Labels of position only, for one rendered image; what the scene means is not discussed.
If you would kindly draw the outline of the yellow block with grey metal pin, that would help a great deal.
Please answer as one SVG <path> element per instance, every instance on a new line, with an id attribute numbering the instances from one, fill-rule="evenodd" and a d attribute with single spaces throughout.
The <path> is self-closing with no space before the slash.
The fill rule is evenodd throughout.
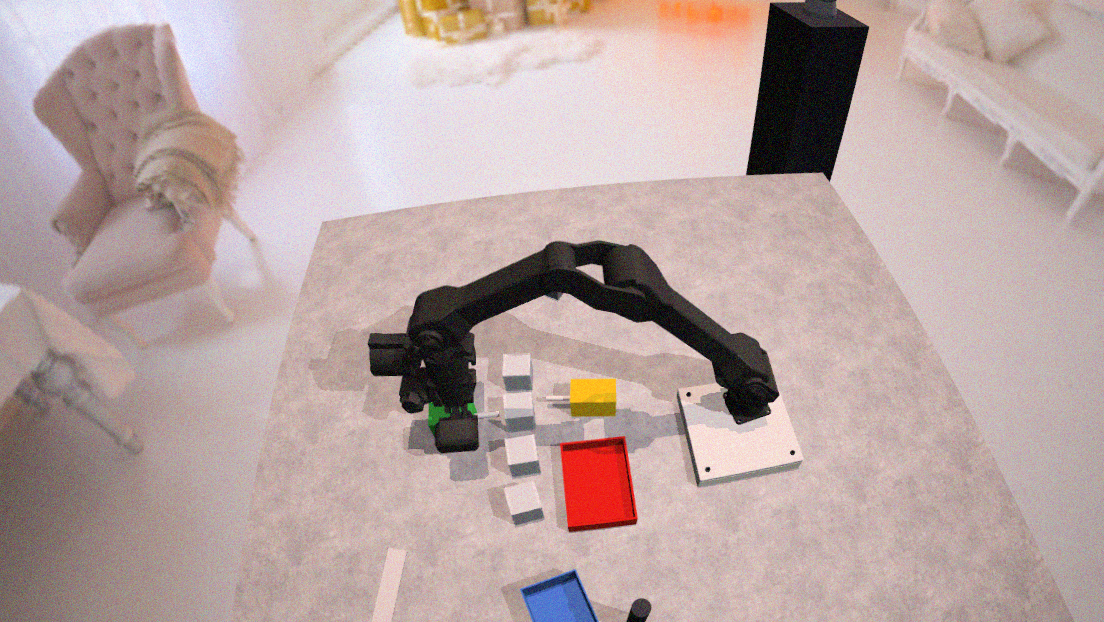
<path id="1" fill-rule="evenodd" d="M 571 417 L 616 417 L 616 379 L 571 379 L 571 396 L 546 401 L 570 401 Z"/>

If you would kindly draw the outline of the red tray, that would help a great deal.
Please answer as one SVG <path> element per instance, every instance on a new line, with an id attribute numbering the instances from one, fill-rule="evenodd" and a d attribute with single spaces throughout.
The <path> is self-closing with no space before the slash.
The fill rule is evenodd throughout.
<path id="1" fill-rule="evenodd" d="M 637 523 L 626 437 L 561 444 L 569 533 Z"/>

